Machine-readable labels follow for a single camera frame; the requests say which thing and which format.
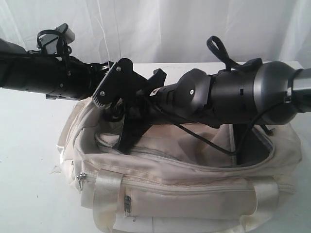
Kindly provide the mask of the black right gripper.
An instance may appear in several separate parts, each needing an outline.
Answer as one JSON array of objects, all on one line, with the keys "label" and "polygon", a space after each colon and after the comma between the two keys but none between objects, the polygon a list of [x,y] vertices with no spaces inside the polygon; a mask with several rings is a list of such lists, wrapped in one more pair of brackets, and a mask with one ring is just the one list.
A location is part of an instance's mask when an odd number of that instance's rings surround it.
[{"label": "black right gripper", "polygon": [[164,86],[166,77],[162,69],[156,69],[148,79],[149,86],[137,92],[133,106],[127,106],[119,99],[102,109],[102,133],[119,136],[118,152],[128,154],[151,126],[170,124],[167,116],[156,111],[150,96],[152,91]]}]

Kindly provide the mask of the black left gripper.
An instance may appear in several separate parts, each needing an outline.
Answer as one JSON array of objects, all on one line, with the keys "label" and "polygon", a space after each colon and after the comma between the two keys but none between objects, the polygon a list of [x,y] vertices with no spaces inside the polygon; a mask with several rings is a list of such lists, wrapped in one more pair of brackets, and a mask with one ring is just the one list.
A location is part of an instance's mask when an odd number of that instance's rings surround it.
[{"label": "black left gripper", "polygon": [[60,90],[45,95],[48,100],[83,100],[91,97],[106,73],[113,66],[112,61],[84,63],[70,57],[70,70],[59,82]]}]

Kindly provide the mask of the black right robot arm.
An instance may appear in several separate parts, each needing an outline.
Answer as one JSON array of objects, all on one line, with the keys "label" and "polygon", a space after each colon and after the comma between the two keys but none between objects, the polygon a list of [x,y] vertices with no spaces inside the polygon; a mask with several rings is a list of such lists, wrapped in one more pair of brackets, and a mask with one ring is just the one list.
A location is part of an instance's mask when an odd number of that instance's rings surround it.
[{"label": "black right robot arm", "polygon": [[121,59],[93,98],[109,104],[110,120],[123,120],[124,133],[135,126],[138,135],[154,124],[284,125],[311,110],[311,71],[280,61],[226,65],[214,75],[194,68],[167,86],[165,78],[158,69],[145,79],[130,60]]}]

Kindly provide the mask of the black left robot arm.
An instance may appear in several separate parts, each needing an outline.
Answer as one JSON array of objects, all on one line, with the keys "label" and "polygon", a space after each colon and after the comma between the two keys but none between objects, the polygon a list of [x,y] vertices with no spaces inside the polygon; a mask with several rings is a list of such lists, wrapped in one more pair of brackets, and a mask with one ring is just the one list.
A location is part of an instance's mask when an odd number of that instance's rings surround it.
[{"label": "black left robot arm", "polygon": [[83,100],[91,97],[113,62],[83,63],[69,56],[58,60],[34,55],[23,47],[0,41],[0,86],[45,94],[48,99]]}]

